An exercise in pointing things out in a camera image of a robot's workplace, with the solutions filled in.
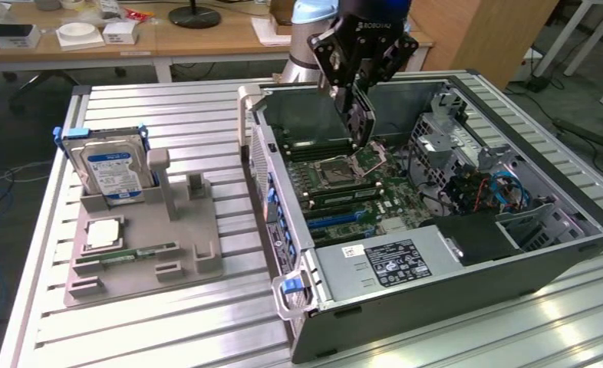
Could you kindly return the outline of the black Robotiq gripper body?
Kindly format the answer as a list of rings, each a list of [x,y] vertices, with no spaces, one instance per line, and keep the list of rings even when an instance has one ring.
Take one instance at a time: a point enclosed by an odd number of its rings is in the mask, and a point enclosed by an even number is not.
[[[375,43],[379,37],[394,41],[405,31],[410,1],[403,0],[343,0],[337,2],[337,15],[331,24],[335,42],[342,58],[370,58],[371,51],[355,55],[358,39],[366,39],[365,46]]]

